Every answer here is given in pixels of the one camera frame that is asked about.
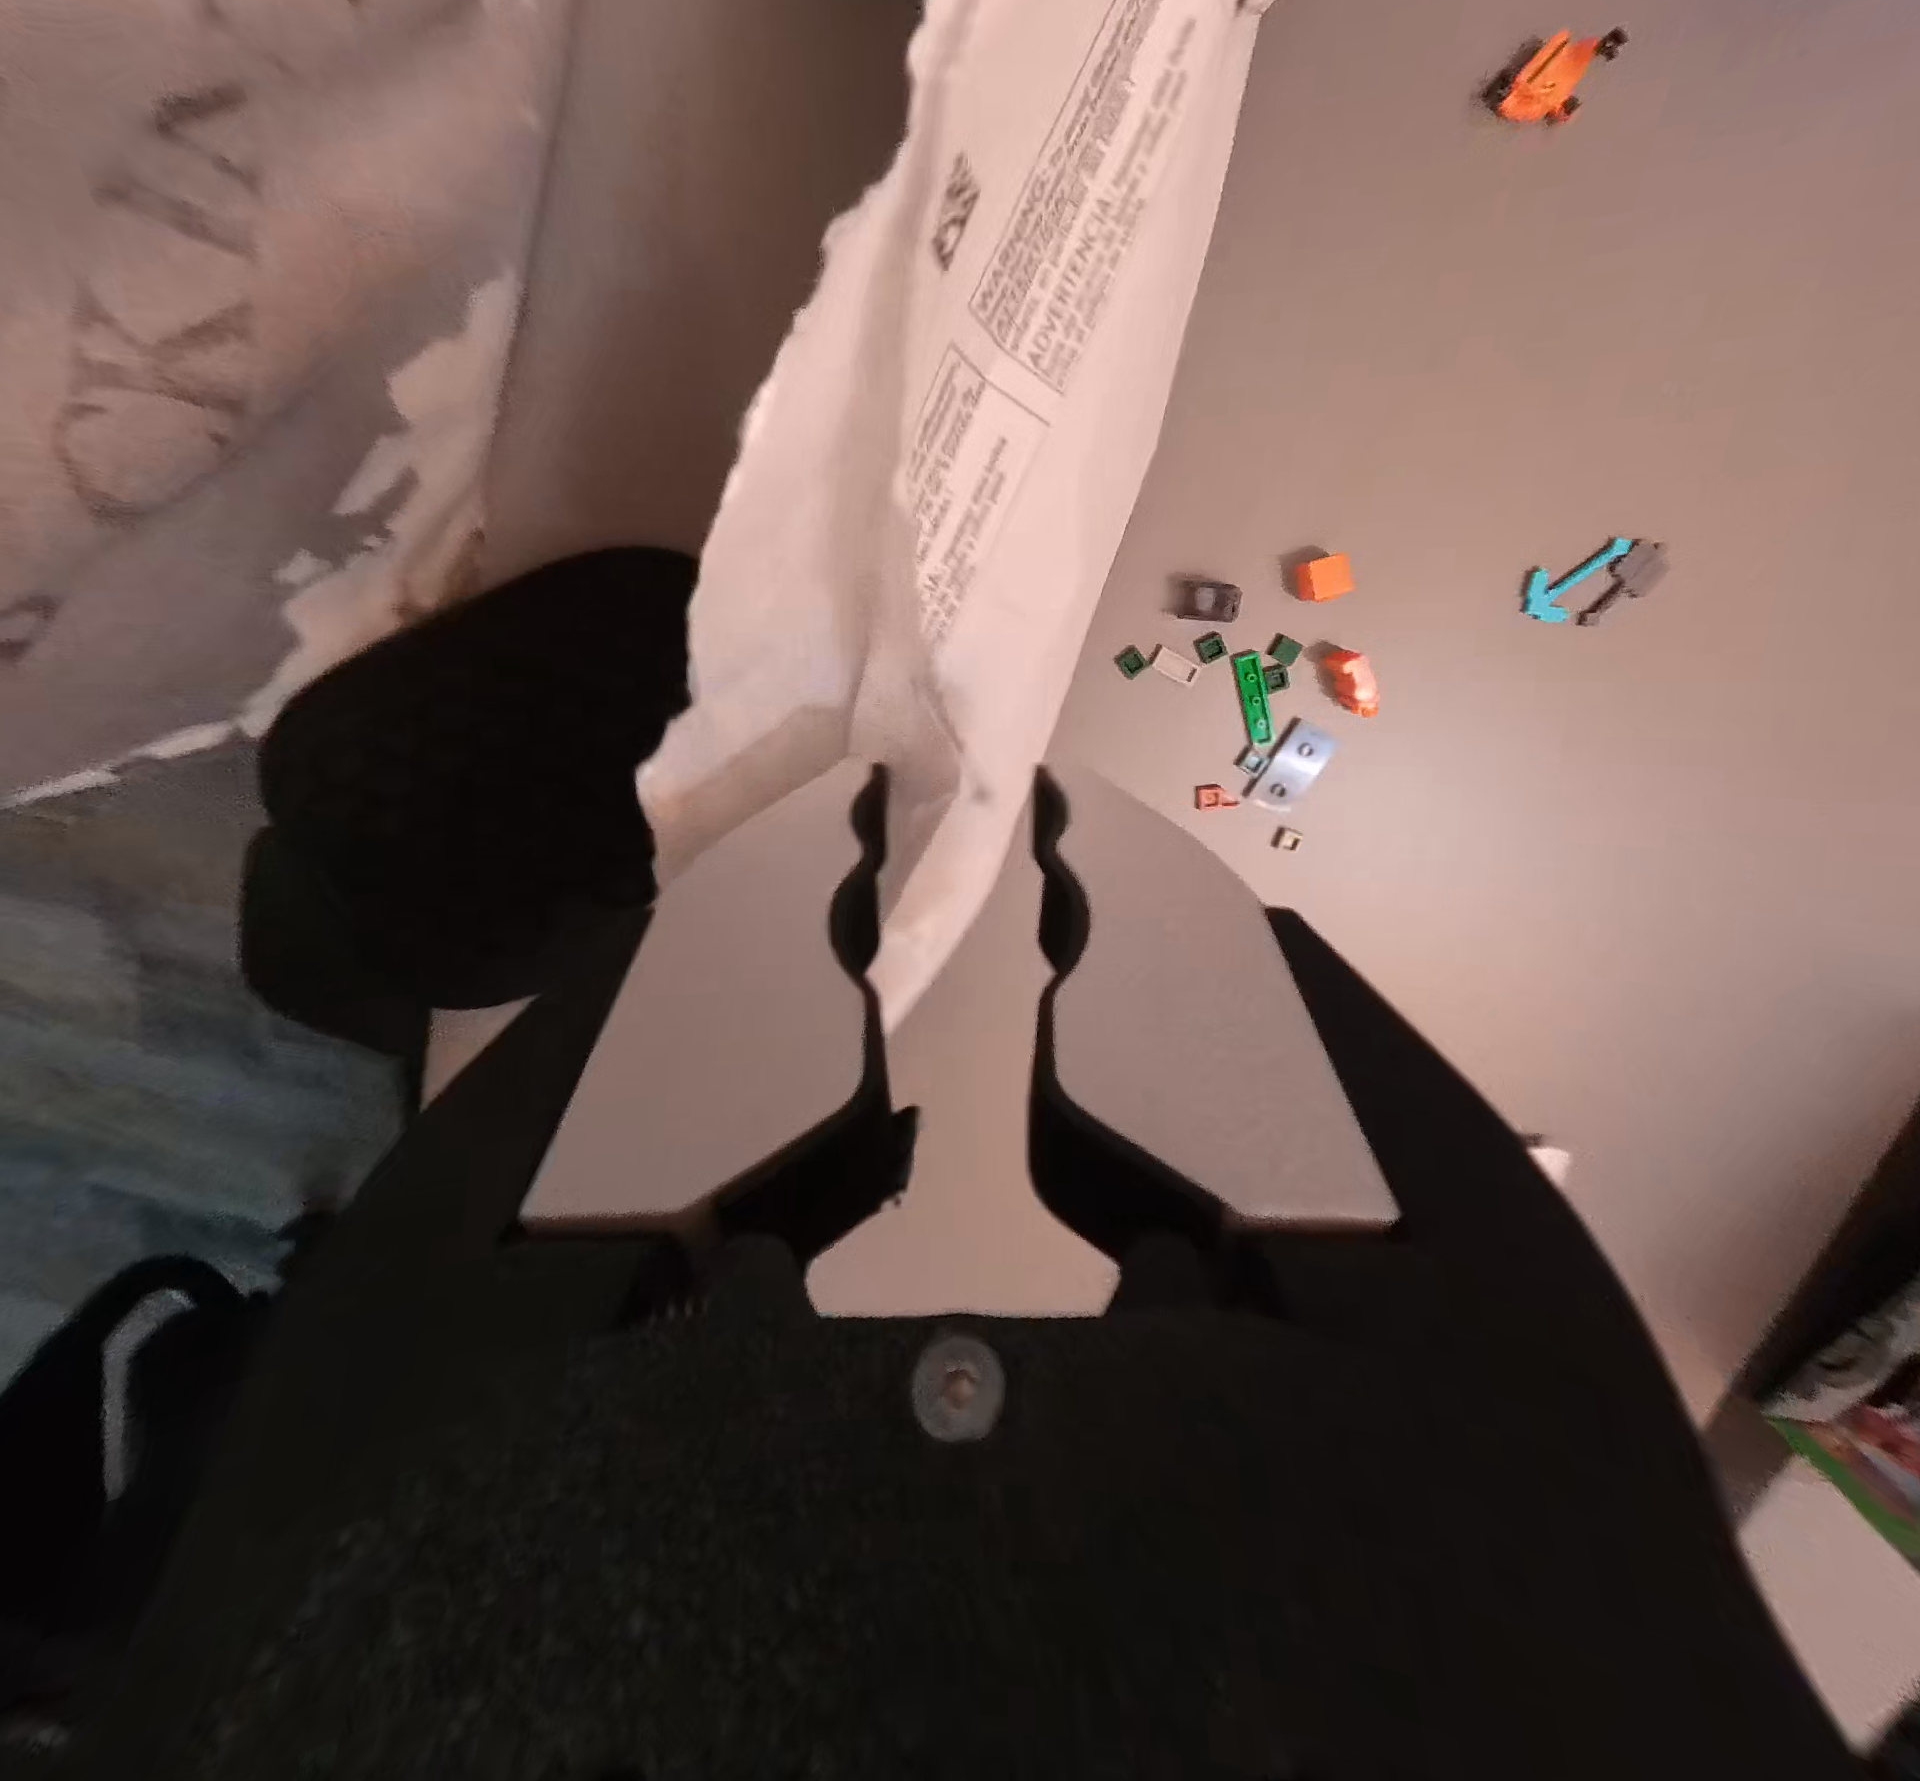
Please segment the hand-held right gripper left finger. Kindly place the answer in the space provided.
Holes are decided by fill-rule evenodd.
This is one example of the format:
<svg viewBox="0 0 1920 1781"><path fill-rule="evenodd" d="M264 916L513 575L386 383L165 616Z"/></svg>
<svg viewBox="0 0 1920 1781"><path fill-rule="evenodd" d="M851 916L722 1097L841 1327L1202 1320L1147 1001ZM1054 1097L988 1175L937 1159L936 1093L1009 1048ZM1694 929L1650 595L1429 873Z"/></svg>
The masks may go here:
<svg viewBox="0 0 1920 1781"><path fill-rule="evenodd" d="M888 1080L888 778L841 761L663 888L520 1210L528 1233L851 1233L906 1192Z"/></svg>

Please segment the white paper bag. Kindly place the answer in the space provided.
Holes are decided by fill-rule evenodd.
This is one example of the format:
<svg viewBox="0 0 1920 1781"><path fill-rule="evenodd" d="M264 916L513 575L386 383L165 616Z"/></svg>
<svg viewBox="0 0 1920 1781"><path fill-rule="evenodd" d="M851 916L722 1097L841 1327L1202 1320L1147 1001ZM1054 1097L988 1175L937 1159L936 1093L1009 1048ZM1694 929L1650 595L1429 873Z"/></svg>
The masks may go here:
<svg viewBox="0 0 1920 1781"><path fill-rule="evenodd" d="M897 1027L972 927L1160 446L1276 0L925 0L906 135L828 233L640 771L661 875L886 768Z"/></svg>

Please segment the teal lego pickaxe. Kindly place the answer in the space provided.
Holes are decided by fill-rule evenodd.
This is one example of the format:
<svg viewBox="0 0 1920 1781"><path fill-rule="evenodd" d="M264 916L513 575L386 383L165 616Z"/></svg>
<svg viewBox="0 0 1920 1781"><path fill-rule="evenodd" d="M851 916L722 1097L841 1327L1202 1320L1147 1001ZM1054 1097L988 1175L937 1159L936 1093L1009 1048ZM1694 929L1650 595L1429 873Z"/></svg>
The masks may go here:
<svg viewBox="0 0 1920 1781"><path fill-rule="evenodd" d="M1520 586L1520 614L1540 627L1568 624L1568 595L1632 554L1634 546L1634 537L1612 537L1596 552L1561 573L1555 573L1554 569L1528 569Z"/></svg>

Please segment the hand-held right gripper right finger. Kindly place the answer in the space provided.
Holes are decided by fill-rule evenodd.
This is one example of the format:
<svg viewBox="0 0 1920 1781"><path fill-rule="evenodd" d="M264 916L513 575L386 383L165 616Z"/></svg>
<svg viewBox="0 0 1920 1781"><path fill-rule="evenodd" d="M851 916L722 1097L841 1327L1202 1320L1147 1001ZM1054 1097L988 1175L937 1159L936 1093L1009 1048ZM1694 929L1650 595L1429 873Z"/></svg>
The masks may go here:
<svg viewBox="0 0 1920 1781"><path fill-rule="evenodd" d="M1402 1209L1253 888L1077 763L1038 771L1028 1159L1076 1233L1382 1231Z"/></svg>

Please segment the small grey lego accessory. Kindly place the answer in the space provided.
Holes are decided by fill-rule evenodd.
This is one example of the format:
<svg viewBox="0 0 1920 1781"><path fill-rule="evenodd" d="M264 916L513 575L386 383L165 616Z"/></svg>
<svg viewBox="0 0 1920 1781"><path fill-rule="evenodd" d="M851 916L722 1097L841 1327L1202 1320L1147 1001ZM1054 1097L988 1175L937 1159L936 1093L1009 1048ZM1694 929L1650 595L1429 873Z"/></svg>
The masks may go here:
<svg viewBox="0 0 1920 1781"><path fill-rule="evenodd" d="M1628 552L1607 567L1604 589L1577 611L1579 628L1595 628L1604 616L1628 599L1646 597L1668 577L1668 546L1634 542Z"/></svg>

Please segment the lego set box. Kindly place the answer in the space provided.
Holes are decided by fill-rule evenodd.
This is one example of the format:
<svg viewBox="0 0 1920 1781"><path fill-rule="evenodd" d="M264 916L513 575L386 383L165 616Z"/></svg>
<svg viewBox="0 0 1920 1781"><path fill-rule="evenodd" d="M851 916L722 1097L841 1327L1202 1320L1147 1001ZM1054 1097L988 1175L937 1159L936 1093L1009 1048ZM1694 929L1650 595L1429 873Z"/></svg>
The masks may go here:
<svg viewBox="0 0 1920 1781"><path fill-rule="evenodd" d="M1918 1281L1814 1354L1763 1417L1918 1564Z"/></svg>

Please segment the grey two-hole lego plate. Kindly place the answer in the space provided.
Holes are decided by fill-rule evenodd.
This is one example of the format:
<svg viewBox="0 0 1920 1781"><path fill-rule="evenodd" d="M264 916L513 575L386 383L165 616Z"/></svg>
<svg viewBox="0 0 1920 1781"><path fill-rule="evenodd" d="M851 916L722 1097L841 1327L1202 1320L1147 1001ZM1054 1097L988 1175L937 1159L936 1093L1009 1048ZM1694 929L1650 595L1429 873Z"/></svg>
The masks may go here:
<svg viewBox="0 0 1920 1781"><path fill-rule="evenodd" d="M1340 738L1329 729L1295 716L1247 782L1244 799L1273 812L1297 808L1324 778L1338 751Z"/></svg>

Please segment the black wrist rest pad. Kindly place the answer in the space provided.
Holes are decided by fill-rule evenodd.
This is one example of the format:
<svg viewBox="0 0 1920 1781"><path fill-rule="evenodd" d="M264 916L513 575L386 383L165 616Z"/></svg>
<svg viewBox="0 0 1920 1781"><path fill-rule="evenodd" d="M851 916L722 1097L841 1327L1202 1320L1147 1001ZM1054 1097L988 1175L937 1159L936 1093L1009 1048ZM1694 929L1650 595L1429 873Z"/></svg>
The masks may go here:
<svg viewBox="0 0 1920 1781"><path fill-rule="evenodd" d="M692 556L557 561L322 674L256 751L241 968L388 1054L521 1001L657 896L638 771L690 705Z"/></svg>

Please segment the orange teal lego figure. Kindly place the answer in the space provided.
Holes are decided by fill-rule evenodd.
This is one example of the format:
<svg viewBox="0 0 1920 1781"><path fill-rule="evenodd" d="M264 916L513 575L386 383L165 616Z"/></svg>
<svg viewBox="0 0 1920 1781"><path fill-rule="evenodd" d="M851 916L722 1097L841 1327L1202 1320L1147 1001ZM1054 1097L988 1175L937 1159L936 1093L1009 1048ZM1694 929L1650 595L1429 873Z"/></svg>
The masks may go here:
<svg viewBox="0 0 1920 1781"><path fill-rule="evenodd" d="M1487 83L1482 100L1515 127L1561 126L1579 112L1579 91L1593 65L1617 61L1629 39L1628 28L1614 26L1587 37L1564 28L1528 42Z"/></svg>

